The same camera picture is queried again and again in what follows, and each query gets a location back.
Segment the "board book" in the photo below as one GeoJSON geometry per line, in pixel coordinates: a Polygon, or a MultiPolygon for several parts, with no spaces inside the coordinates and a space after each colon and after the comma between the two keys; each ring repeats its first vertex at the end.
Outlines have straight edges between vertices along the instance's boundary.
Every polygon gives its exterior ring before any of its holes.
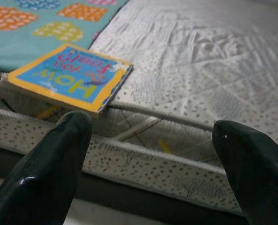
{"type": "Polygon", "coordinates": [[[99,117],[133,65],[64,44],[9,73],[3,80],[27,94],[99,117]]]}

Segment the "teal blanket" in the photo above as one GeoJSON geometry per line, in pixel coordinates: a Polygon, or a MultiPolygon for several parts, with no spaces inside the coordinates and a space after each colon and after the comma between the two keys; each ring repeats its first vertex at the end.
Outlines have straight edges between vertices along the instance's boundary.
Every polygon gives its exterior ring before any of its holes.
{"type": "Polygon", "coordinates": [[[0,1],[0,71],[13,71],[63,43],[89,48],[127,1],[0,1]]]}

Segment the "book cover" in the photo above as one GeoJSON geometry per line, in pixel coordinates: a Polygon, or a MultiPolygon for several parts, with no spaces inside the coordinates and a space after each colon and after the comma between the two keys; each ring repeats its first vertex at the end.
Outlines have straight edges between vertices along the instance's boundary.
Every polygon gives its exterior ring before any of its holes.
{"type": "Polygon", "coordinates": [[[98,117],[132,68],[130,62],[64,44],[4,80],[54,104],[98,117]]]}

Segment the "yellow book border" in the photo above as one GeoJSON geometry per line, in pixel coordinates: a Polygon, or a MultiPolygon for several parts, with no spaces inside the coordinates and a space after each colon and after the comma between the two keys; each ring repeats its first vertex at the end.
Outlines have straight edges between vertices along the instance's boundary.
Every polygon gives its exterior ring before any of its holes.
{"type": "Polygon", "coordinates": [[[125,70],[119,69],[116,74],[114,75],[113,79],[99,92],[99,94],[96,96],[95,100],[92,103],[88,103],[88,102],[84,102],[81,100],[77,100],[75,98],[72,97],[68,97],[59,93],[56,93],[54,91],[51,91],[47,88],[20,80],[17,78],[18,75],[25,73],[26,71],[29,71],[30,69],[34,68],[36,65],[38,65],[39,63],[45,61],[46,59],[60,53],[61,51],[63,51],[65,48],[67,47],[72,47],[75,48],[77,50],[83,51],[83,52],[88,52],[88,53],[92,53],[94,55],[100,56],[102,58],[105,59],[109,59],[109,60],[113,60],[113,61],[118,61],[118,62],[122,62],[124,64],[126,64],[128,67],[131,66],[130,62],[124,61],[124,60],[120,60],[120,59],[116,59],[113,57],[109,57],[107,55],[103,55],[103,54],[99,54],[97,52],[91,51],[91,50],[86,50],[83,48],[80,48],[78,46],[75,45],[71,45],[71,44],[63,44],[60,47],[52,50],[50,53],[32,61],[31,63],[11,72],[8,74],[8,81],[18,87],[21,87],[23,89],[35,92],[37,94],[43,95],[45,97],[48,98],[52,98],[54,100],[57,101],[61,101],[64,102],[66,104],[69,105],[74,105],[76,107],[82,108],[84,110],[87,111],[92,111],[92,112],[98,112],[98,110],[100,109],[100,107],[103,105],[103,101],[107,98],[110,97],[111,95],[111,91],[112,89],[120,82],[120,80],[122,79],[123,75],[126,73],[125,70]]]}

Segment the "white mattress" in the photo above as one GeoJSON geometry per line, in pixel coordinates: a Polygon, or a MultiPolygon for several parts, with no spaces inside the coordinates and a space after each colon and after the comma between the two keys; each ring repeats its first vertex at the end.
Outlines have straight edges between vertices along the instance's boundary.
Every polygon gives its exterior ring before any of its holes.
{"type": "MultiPolygon", "coordinates": [[[[84,171],[240,214],[210,131],[230,119],[278,143],[276,3],[131,0],[91,47],[135,69],[94,121],[84,171]]],[[[1,109],[36,117],[50,108],[33,102],[0,82],[1,109]]],[[[24,154],[52,124],[0,110],[0,126],[0,147],[24,154]]]]}

